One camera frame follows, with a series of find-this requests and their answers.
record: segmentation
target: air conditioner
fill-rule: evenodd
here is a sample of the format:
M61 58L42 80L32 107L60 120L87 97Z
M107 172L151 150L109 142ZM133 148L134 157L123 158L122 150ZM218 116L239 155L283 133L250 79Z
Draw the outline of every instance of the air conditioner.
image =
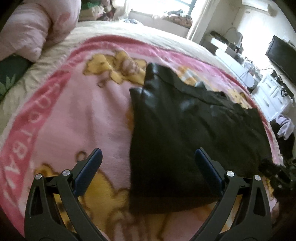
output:
M270 16L273 15L274 11L270 4L263 2L261 0L242 0L242 5L254 8L255 10L259 9Z

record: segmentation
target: pink pillow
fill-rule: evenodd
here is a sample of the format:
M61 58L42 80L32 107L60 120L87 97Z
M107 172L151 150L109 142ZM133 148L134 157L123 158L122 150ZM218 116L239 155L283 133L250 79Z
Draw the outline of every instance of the pink pillow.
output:
M40 4L49 15L53 25L49 30L46 45L64 40L76 27L81 9L81 0L24 0Z
M15 53L36 62L50 24L42 6L33 3L18 6L0 32L0 61Z

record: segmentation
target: window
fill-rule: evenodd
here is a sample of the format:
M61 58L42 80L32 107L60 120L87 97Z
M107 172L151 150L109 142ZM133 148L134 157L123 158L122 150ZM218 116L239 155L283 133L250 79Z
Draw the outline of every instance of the window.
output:
M133 10L153 15L182 9L190 15L197 0L141 0L134 1Z

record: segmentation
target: blue gripper pad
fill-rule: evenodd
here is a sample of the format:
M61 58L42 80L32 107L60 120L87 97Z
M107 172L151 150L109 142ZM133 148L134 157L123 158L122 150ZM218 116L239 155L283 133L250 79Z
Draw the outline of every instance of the blue gripper pad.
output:
M202 148L195 151L195 163L207 182L211 192L214 195L222 197L224 194L224 180L222 180L213 166L211 158Z
M92 156L88 157L88 159L88 162L85 164L85 166L75 179L73 194L76 197L85 194L94 175L102 164L103 153L100 149L97 149Z

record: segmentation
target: beige bed sheet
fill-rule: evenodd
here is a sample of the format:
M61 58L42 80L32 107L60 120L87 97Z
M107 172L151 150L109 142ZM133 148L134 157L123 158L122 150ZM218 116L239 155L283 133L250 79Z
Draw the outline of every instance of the beige bed sheet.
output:
M175 50L215 65L231 74L230 70L207 49L174 34L123 22L80 22L63 42L43 50L38 62L32 65L18 83L7 93L4 100L0 103L0 135L20 104L25 102L64 62L73 49L88 38L107 34L130 37L154 46Z

